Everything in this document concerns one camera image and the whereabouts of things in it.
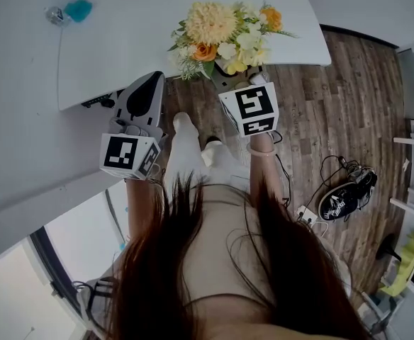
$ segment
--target foot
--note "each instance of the foot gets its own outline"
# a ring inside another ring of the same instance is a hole
[[[196,132],[196,136],[199,136],[198,129],[194,127],[190,116],[188,116],[188,113],[186,112],[176,113],[172,124],[174,125],[174,130],[176,133],[180,130],[180,128],[182,128],[183,130],[193,130]]]

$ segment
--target leg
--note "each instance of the leg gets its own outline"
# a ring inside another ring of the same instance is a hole
[[[212,141],[202,151],[202,158],[210,168],[211,183],[234,186],[249,191],[250,169],[238,161],[221,141]]]
[[[180,175],[181,179],[186,179],[193,172],[194,180],[198,181],[208,174],[199,147],[199,133],[190,117],[185,112],[179,112],[174,116],[173,122],[176,135],[172,139],[171,154],[164,175],[164,186],[169,196],[172,194],[172,186],[177,175]]]

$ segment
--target white cube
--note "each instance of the white cube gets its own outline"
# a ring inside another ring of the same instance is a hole
[[[223,109],[241,137],[276,129],[279,118],[272,82],[219,95]]]
[[[104,133],[100,169],[119,178],[145,180],[159,154],[160,148],[153,137]]]

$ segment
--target electrical outlet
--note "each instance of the electrical outlet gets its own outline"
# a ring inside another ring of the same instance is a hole
[[[301,217],[302,220],[307,222],[311,227],[314,225],[315,221],[318,219],[318,216],[311,212],[306,206],[302,205],[296,211],[296,216]]]

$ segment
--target blue object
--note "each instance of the blue object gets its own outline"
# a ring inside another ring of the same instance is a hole
[[[64,9],[64,12],[76,21],[81,23],[91,12],[92,3],[87,0],[76,0],[68,3]]]

